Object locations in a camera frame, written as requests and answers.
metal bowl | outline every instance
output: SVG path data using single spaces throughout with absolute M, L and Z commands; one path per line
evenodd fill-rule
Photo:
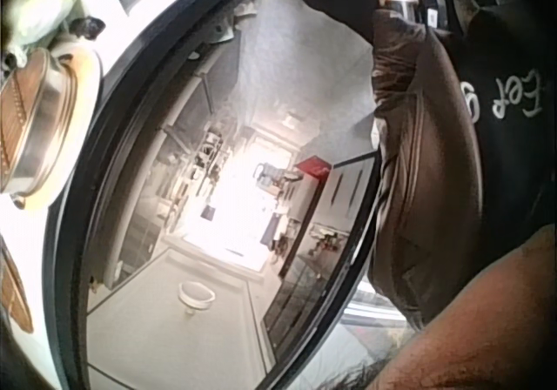
M 76 89 L 71 68 L 42 48 L 8 77 L 1 99 L 0 193 L 24 198 L 46 180 L 68 129 Z

white bowl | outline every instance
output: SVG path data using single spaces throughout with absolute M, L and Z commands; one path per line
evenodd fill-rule
M 195 310 L 207 310 L 216 297 L 213 290 L 197 281 L 185 281 L 178 286 L 180 301 Z

stainless steel pot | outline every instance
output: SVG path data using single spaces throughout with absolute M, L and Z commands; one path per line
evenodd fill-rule
M 0 114 L 0 192 L 27 197 L 46 180 L 68 129 L 77 81 L 70 67 L 36 49 L 9 76 Z

red object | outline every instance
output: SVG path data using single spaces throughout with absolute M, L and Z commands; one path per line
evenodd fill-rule
M 297 163 L 295 167 L 303 173 L 311 175 L 320 181 L 327 180 L 329 172 L 331 172 L 331 164 L 316 155 L 306 159 L 305 161 Z

